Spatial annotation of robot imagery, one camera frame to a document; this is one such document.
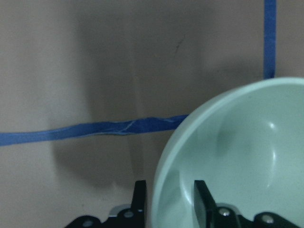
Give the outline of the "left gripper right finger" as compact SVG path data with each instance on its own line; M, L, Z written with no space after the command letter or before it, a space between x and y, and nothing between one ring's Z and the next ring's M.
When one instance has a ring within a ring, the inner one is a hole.
M194 209L200 228L297 228L293 222L272 212L261 212L253 220L228 204L217 204L205 181L194 181Z

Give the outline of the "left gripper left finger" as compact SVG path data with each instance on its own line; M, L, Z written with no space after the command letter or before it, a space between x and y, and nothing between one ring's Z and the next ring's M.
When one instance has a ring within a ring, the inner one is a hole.
M143 228L146 221L147 186L145 180L135 182L133 198L130 205L112 210L108 219L101 222L99 218L84 215L71 221L67 228Z

